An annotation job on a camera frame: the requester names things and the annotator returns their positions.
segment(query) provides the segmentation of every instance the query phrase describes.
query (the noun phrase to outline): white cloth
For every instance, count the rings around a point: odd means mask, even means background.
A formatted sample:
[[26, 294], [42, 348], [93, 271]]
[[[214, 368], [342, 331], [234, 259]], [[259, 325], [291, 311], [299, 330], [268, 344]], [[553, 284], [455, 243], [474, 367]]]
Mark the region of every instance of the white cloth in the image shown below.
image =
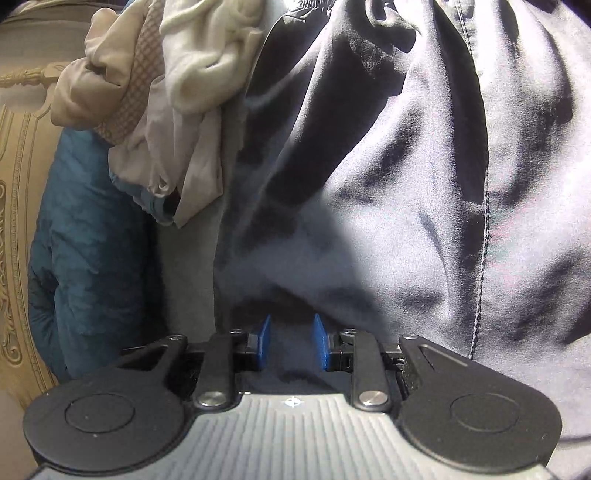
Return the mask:
[[163, 37], [167, 93], [181, 113], [205, 113], [246, 82], [262, 32], [264, 0], [167, 0]]
[[148, 107], [133, 133], [109, 150], [109, 168], [121, 180], [138, 184], [157, 197], [177, 189], [177, 227], [222, 194], [219, 107], [183, 115], [166, 95], [166, 78], [150, 86]]

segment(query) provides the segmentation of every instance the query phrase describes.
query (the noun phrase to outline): beige wall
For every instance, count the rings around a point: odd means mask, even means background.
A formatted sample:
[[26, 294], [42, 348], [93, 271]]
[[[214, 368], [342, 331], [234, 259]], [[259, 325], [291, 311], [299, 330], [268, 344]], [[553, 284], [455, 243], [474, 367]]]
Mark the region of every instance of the beige wall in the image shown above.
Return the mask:
[[0, 472], [2, 480], [23, 480], [37, 467], [22, 434], [22, 408], [0, 390]]

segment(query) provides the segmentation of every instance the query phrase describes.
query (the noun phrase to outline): gray fabric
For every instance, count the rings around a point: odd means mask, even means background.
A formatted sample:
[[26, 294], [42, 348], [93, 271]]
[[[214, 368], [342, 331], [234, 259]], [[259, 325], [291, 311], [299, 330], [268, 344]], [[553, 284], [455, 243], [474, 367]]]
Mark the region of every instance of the gray fabric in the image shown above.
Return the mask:
[[329, 20], [284, 17], [246, 94], [218, 327], [272, 313], [286, 381], [316, 377], [314, 312], [473, 355], [557, 403], [550, 467], [583, 475], [590, 45], [551, 1], [337, 0]]
[[[259, 28], [268, 33], [287, 11], [283, 0], [267, 0]], [[240, 149], [243, 130], [243, 92], [229, 101], [222, 114], [222, 171], [224, 191]], [[170, 330], [182, 332], [192, 342], [209, 339], [213, 317], [213, 259], [225, 196], [212, 202], [177, 229], [158, 226], [166, 314]]]

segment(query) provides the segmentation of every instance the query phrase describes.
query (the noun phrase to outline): patterned fabric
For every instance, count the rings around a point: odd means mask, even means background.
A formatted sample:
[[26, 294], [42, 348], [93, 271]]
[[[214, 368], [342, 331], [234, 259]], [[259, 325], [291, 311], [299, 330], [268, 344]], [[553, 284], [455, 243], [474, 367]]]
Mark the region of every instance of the patterned fabric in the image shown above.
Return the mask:
[[158, 29], [164, 12], [164, 0], [154, 0], [135, 46], [131, 78], [125, 96], [116, 112], [95, 131], [113, 145], [123, 140], [137, 126], [148, 105], [152, 81], [164, 74], [162, 41]]

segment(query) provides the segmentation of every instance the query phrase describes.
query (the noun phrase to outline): stitched seam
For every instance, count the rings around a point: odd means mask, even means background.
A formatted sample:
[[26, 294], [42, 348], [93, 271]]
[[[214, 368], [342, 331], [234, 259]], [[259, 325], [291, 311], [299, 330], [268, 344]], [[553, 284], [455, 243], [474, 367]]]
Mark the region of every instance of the stitched seam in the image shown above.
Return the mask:
[[482, 319], [482, 290], [484, 287], [484, 270], [486, 267], [486, 253], [488, 252], [490, 233], [490, 208], [489, 208], [489, 193], [488, 193], [488, 165], [486, 166], [484, 174], [484, 238], [482, 239], [482, 258], [480, 259], [480, 279], [478, 281], [478, 301], [476, 303], [476, 315], [474, 316], [474, 330], [472, 332], [472, 344], [470, 345], [470, 352], [468, 358], [474, 359], [476, 352], [476, 344], [478, 343], [478, 334], [480, 332], [480, 321]]
[[[466, 46], [468, 52], [474, 61], [474, 53], [472, 51], [472, 45], [470, 43], [470, 36], [466, 28], [466, 21], [462, 12], [462, 3], [460, 0], [455, 0], [457, 16], [460, 19], [460, 25], [462, 26], [462, 32], [466, 40]], [[472, 330], [472, 343], [470, 344], [470, 351], [468, 358], [474, 360], [474, 354], [476, 353], [476, 345], [478, 344], [478, 335], [480, 334], [480, 322], [482, 320], [482, 290], [484, 289], [484, 272], [486, 268], [486, 254], [488, 252], [490, 233], [490, 207], [489, 207], [489, 192], [488, 192], [488, 164], [484, 173], [484, 234], [482, 238], [482, 257], [480, 258], [480, 278], [478, 279], [478, 299], [476, 301], [476, 314], [474, 315], [474, 328]]]
[[470, 45], [470, 37], [468, 36], [468, 30], [466, 28], [466, 21], [464, 20], [464, 13], [462, 11], [462, 3], [460, 0], [455, 0], [454, 4], [456, 6], [457, 16], [460, 19], [460, 25], [462, 25], [462, 32], [464, 33], [464, 38], [466, 39], [466, 45], [468, 47], [468, 51], [470, 52], [470, 56], [472, 60], [474, 60], [474, 55], [472, 53], [472, 45]]

